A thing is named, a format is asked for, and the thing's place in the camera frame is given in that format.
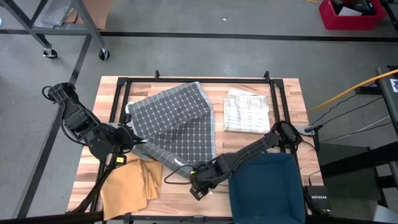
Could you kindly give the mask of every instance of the navy blue cloth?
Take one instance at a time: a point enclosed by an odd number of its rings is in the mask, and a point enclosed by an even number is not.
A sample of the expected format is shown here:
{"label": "navy blue cloth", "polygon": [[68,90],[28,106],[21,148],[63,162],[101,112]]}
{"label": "navy blue cloth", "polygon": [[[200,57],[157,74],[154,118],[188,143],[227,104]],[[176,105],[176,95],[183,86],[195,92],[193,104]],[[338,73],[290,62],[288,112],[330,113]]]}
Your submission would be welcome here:
{"label": "navy blue cloth", "polygon": [[260,153],[229,179],[229,201],[239,224],[305,223],[302,183],[290,154]]}

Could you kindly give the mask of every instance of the wooden table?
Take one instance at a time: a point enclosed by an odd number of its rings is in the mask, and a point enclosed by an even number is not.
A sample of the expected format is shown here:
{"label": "wooden table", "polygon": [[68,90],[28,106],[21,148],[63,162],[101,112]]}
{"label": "wooden table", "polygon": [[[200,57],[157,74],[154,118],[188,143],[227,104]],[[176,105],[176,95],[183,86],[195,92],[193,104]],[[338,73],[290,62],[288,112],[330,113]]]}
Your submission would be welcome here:
{"label": "wooden table", "polygon": [[[119,77],[102,77],[99,84],[98,93],[95,100],[93,112],[99,119],[107,123],[111,113],[111,107],[116,89],[116,82]],[[133,82],[129,92],[129,101],[140,101],[148,96],[155,95],[161,91],[167,90],[181,83],[138,83]],[[261,134],[229,133],[223,131],[223,103],[228,90],[237,88],[246,90],[258,95],[264,95],[269,102],[270,124],[273,125],[274,111],[272,107],[271,93],[269,85],[263,83],[202,83],[205,93],[213,103],[215,113],[215,131],[216,131],[216,153],[235,152],[244,146],[261,138]],[[289,106],[290,120],[292,124],[308,124],[307,112],[304,105],[298,78],[284,78],[286,99]],[[283,109],[280,102],[279,91],[277,98],[279,102],[280,117],[283,118]],[[121,105],[122,93],[118,105]],[[312,138],[303,137],[305,141],[312,143]],[[278,148],[271,149],[271,152],[279,152]],[[303,185],[308,185],[308,176],[320,170],[317,154],[308,144],[300,144],[297,151],[300,173]],[[70,197],[68,209],[75,208],[91,190],[95,184],[99,162],[89,152],[88,148],[83,148],[80,164],[77,170],[76,181],[73,185],[72,195]],[[163,177],[171,171],[164,167]],[[183,177],[175,175],[169,181],[183,182]],[[318,172],[311,176],[313,185],[323,185],[321,173]],[[213,194],[208,194],[201,201],[190,194],[190,185],[169,185],[162,183],[160,198],[151,200],[147,208],[134,212],[134,215],[157,215],[157,216],[208,216],[208,217],[230,217],[231,209],[229,206],[228,183],[220,184],[213,190]]]}

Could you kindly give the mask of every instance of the metal cart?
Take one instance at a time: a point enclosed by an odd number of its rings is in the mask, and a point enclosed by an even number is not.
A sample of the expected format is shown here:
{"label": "metal cart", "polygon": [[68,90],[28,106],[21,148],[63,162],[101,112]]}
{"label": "metal cart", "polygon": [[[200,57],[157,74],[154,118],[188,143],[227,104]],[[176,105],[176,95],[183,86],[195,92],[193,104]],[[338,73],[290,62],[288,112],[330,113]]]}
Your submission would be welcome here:
{"label": "metal cart", "polygon": [[53,29],[35,27],[34,23],[42,12],[44,6],[48,0],[41,0],[39,3],[32,19],[29,19],[24,11],[13,1],[13,0],[0,0],[0,5],[7,9],[12,16],[24,27],[24,29],[44,47],[43,57],[57,58],[58,53],[52,49],[52,44],[45,38],[45,34],[51,35],[84,35],[91,34],[91,36],[99,43],[99,59],[106,61],[109,59],[110,53],[105,47],[105,42],[98,32],[94,21],[85,7],[83,0],[70,0],[72,6],[76,9],[77,13],[81,17],[84,25],[79,24],[65,24],[64,26],[54,27]]}

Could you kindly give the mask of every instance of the concrete floor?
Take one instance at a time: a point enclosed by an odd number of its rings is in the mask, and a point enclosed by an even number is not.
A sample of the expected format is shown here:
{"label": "concrete floor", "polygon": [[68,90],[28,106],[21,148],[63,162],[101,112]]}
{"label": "concrete floor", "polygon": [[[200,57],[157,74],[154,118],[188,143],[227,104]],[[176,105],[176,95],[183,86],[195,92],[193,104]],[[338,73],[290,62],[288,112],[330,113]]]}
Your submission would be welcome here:
{"label": "concrete floor", "polygon": [[[33,6],[38,3],[16,2],[28,14],[32,14]],[[0,29],[20,29],[3,8],[0,8],[0,17],[3,20]],[[301,0],[119,0],[114,2],[108,16],[107,29],[396,37],[388,19],[369,32],[326,30],[318,4]],[[56,60],[42,58],[41,46],[28,35],[0,35],[0,219],[16,215],[56,112],[56,106],[44,99],[40,90],[45,85],[68,81],[84,37],[50,36],[49,41],[58,52]],[[156,69],[164,76],[260,77],[269,70],[274,78],[298,77],[305,104],[312,108],[375,76],[377,67],[398,64],[396,44],[144,37],[105,37],[105,42],[111,58],[100,61],[99,47],[92,42],[76,83],[80,100],[88,108],[94,105],[101,76],[153,76]],[[372,99],[374,96],[356,96],[328,118]],[[310,120],[315,121],[325,110],[310,114]],[[329,123],[321,130],[321,139],[359,130],[387,115],[384,103],[378,101]],[[385,126],[330,142],[377,147],[396,140],[393,128]],[[57,136],[30,216],[65,211],[80,154],[81,147],[68,141],[62,133]],[[388,170],[384,167],[380,172],[386,174]],[[388,199],[391,208],[398,211],[396,189],[386,193],[391,196]]]}

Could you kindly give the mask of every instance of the red bin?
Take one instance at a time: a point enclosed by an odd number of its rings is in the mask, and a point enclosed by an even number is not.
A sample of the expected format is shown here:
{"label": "red bin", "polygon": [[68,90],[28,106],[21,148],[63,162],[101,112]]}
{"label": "red bin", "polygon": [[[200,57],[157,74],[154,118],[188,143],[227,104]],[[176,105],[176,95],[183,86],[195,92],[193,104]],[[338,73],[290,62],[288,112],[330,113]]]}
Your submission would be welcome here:
{"label": "red bin", "polygon": [[370,0],[370,2],[376,12],[373,16],[338,16],[331,0],[323,0],[319,12],[328,30],[371,30],[385,18],[386,12],[379,0]]}

